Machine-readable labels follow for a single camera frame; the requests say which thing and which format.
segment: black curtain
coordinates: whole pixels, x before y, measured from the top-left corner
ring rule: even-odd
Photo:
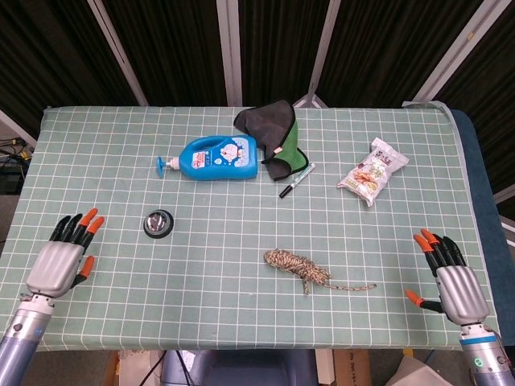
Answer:
[[[422,87],[480,4],[342,1],[317,95],[331,107],[400,107]]]
[[[0,2],[0,109],[35,138],[47,106],[136,105],[85,0]]]
[[[216,0],[104,0],[150,105],[227,105]]]
[[[295,103],[308,90],[328,0],[240,0],[244,105]]]
[[[494,193],[515,183],[514,21],[512,2],[435,98],[472,119]]]

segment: green grid mat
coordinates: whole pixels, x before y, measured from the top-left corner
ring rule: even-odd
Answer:
[[[412,240],[428,227],[458,241],[497,327],[473,218],[459,135],[438,109],[298,109],[299,147],[315,170],[285,199],[264,166],[256,179],[195,182],[155,159],[191,140],[239,133],[233,108],[48,109],[0,259],[6,326],[39,250],[59,218],[97,207],[106,223],[88,250],[90,279],[56,301],[41,349],[456,347],[458,327],[414,307],[403,291],[438,291]],[[382,138],[410,159],[367,208],[336,184]],[[153,240],[143,218],[175,217]],[[284,248],[328,267],[314,287],[263,253]]]

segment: snack bag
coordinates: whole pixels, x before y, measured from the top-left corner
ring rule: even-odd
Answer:
[[[408,158],[379,138],[373,140],[370,153],[336,187],[346,187],[371,207],[393,172],[408,163]]]

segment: blue bottle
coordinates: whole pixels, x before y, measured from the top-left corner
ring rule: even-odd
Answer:
[[[156,166],[161,178],[169,166],[190,179],[251,179],[258,174],[258,148],[248,135],[204,137],[190,142],[169,162],[158,157]]]

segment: plastic bag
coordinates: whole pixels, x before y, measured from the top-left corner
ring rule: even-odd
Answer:
[[[393,172],[408,163],[408,158],[379,138],[373,140],[370,153],[336,187],[346,187],[371,207]]]

